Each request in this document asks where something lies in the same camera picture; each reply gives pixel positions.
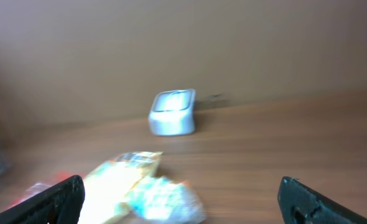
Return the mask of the teal white packet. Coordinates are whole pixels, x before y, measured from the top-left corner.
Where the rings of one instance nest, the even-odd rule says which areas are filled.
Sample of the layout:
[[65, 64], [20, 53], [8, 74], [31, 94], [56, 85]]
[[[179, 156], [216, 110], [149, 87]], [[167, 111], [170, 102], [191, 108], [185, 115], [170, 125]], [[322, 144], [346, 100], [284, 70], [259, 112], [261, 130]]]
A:
[[206, 220], [198, 195], [185, 183], [146, 177], [127, 195], [127, 204], [152, 223], [199, 224]]

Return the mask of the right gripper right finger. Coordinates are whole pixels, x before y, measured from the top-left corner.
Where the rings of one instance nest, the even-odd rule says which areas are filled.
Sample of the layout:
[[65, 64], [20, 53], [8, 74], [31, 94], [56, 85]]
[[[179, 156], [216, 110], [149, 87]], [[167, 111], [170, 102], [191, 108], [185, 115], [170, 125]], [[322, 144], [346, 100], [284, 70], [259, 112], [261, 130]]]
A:
[[293, 177], [282, 178], [277, 201], [285, 224], [367, 224], [367, 218]]

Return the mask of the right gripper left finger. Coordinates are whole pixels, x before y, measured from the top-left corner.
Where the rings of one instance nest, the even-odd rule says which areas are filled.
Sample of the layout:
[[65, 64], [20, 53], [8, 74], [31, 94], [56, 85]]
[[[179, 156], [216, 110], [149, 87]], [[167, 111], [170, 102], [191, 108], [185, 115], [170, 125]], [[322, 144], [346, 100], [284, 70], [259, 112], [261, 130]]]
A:
[[85, 187], [73, 175], [0, 213], [0, 224], [77, 224]]

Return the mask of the yellow snack bag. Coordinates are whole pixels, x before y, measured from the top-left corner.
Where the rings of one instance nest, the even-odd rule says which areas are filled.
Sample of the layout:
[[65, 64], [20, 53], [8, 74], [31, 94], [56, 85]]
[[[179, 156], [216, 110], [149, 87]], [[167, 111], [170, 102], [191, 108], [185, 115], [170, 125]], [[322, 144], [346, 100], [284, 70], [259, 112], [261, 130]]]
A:
[[107, 160], [83, 179], [85, 200], [78, 224], [116, 223], [129, 214], [127, 195], [140, 181], [153, 177], [161, 152], [127, 152]]

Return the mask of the red Hacks candy bag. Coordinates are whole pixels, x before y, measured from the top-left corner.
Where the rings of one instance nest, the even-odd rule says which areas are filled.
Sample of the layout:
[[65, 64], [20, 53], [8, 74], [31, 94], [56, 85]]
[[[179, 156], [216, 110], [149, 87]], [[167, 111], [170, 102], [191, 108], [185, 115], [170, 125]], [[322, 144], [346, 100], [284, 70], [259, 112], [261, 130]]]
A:
[[25, 200], [27, 200], [28, 198], [31, 198], [39, 193], [41, 193], [42, 191], [52, 187], [53, 185], [56, 185], [57, 183], [73, 176], [74, 173], [71, 172], [57, 172], [55, 174], [52, 174], [50, 177], [46, 178], [45, 180], [41, 180], [39, 182], [34, 183], [33, 185], [31, 185], [29, 188], [25, 189], [25, 191], [23, 191], [23, 193], [20, 194], [20, 196], [18, 196], [9, 206], [8, 208], [11, 208]]

